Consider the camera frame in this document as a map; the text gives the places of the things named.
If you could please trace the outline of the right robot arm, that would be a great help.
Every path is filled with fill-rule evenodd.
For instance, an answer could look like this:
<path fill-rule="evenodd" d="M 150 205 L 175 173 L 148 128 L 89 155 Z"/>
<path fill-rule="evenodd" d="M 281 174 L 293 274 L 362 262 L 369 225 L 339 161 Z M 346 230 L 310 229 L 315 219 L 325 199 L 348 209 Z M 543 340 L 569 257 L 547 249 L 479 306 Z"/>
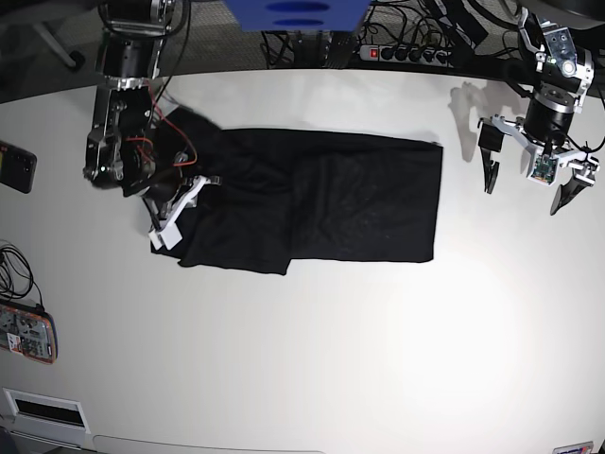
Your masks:
<path fill-rule="evenodd" d="M 97 189 L 119 189 L 142 199 L 153 224 L 190 181 L 182 167 L 194 160 L 187 148 L 158 151 L 152 134 L 161 123 L 154 90 L 167 41 L 191 29 L 189 1 L 102 1 L 97 7 L 102 41 L 96 68 L 103 80 L 95 92 L 87 136 L 84 178 Z"/>

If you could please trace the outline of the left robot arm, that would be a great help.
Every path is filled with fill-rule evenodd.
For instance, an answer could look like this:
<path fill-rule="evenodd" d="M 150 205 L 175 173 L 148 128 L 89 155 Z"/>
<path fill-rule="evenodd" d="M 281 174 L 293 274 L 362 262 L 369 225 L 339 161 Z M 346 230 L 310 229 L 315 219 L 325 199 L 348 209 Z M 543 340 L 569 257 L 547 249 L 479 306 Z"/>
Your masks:
<path fill-rule="evenodd" d="M 575 141 L 570 127 L 581 112 L 595 78 L 589 50 L 575 45 L 573 30 L 604 23 L 601 1 L 522 1 L 516 14 L 522 59 L 507 61 L 504 81 L 521 98 L 528 99 L 523 117 L 507 120 L 501 115 L 479 122 L 486 193 L 492 193 L 499 172 L 493 154 L 509 136 L 529 155 L 527 178 L 546 186 L 555 184 L 563 168 L 570 180 L 559 185 L 550 208 L 557 214 L 582 190 L 596 183 L 600 164 L 592 148 Z"/>

